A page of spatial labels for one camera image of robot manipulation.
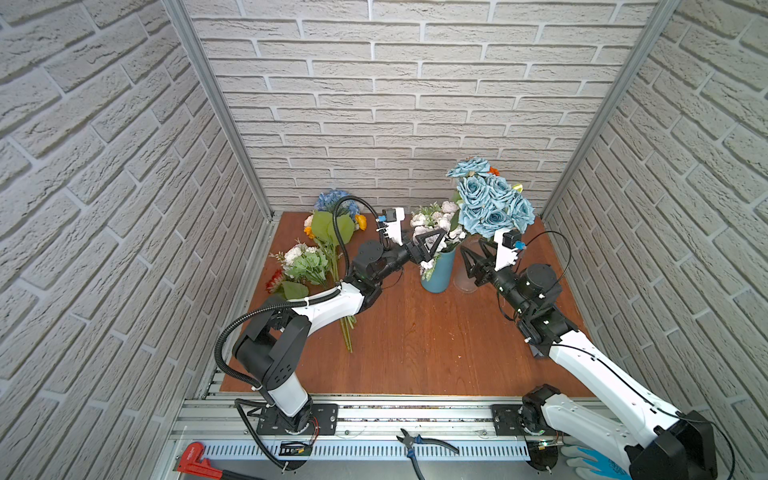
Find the clear ribbed glass vase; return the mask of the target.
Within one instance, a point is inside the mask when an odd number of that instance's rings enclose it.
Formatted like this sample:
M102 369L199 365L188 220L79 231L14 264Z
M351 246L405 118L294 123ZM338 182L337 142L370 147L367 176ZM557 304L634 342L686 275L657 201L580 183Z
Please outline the clear ribbed glass vase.
M466 251L474 252L481 256L482 251L479 245L479 238L473 236L472 238L465 240L460 247L456 249L456 272L453 278L453 284L456 289L465 294L474 293L478 287L475 285L475 280L470 278L467 271L467 265L473 265L474 260L470 255L466 254Z

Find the blue hydrangea flower stem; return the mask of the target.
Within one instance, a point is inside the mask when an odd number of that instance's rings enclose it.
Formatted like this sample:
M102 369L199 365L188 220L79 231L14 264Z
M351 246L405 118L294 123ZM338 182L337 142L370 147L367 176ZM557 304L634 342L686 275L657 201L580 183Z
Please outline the blue hydrangea flower stem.
M342 202L341 199L348 196L344 190L332 189L321 193L314 204L315 211L336 212L336 215L348 215L355 219L360 214L360 208L354 200Z

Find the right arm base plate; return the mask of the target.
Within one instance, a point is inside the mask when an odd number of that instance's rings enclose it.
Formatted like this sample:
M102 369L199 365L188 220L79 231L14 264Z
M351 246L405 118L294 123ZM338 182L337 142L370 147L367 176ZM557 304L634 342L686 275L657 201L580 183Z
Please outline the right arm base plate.
M536 407L524 404L493 404L491 416L497 436L555 437L561 432L551 428Z

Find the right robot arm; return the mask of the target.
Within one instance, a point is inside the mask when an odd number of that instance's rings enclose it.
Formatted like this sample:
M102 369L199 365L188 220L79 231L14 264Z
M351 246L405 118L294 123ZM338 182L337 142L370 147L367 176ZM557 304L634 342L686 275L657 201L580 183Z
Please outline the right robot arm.
M641 385L603 354L555 305L562 287L546 264L516 271L514 249L488 243L460 250L467 275L494 287L532 351L569 371L612 413L608 418L545 384L523 398L529 433L563 432L598 451L633 479L715 479L714 427L696 411L684 413Z

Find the dusty blue flower stem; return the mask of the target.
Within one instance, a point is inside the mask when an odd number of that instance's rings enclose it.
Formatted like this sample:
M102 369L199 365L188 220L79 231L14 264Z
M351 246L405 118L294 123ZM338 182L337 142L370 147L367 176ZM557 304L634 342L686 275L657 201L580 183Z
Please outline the dusty blue flower stem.
M508 181L482 157L458 161L446 177L455 183L452 201L459 204L459 223L469 235L491 239L499 229L517 228L524 233L535 222L532 203L523 195L521 184Z

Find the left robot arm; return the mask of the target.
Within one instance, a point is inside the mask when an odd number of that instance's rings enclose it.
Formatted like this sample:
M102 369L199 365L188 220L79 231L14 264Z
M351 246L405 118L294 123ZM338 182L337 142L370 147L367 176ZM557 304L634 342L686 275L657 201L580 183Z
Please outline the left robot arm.
M446 235L445 230L435 229L389 248L368 241L359 248L338 286L307 299L268 302L249 316L232 348L232 356L247 374L236 371L232 375L277 408L287 431L303 432L311 422L312 398L295 370L307 339L327 325L369 309L380 296L386 277L407 263L432 260Z

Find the teal ceramic vase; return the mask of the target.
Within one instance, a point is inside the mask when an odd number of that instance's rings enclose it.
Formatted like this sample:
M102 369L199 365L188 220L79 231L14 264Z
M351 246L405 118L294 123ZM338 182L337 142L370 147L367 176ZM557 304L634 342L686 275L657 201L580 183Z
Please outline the teal ceramic vase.
M444 292L451 283L454 259L457 250L437 255L432 261L432 268L425 271L421 278L424 289L433 294Z

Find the white lilac flower bouquet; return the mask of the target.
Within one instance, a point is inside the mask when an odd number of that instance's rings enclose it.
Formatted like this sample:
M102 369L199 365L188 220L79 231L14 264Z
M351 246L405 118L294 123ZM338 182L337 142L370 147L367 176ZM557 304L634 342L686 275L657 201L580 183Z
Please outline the white lilac flower bouquet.
M423 281L431 281L437 277L439 269L449 269L448 263L454 251L468 236L467 231L459 223L459 212L458 203L446 200L420 207L412 215L410 226L413 228L413 239L433 231L440 230L443 233L441 239L438 239L436 234L425 240L427 250L432 250L434 246L437 246L437 250L432 260L420 264Z

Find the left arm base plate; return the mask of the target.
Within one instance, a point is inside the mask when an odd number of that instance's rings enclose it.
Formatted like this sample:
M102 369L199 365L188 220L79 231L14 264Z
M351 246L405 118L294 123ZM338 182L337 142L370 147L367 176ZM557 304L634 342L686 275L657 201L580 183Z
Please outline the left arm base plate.
M288 416L277 406L264 408L258 415L256 431L259 435L310 435L316 430L320 436L333 436L339 418L339 405L312 403L296 415Z

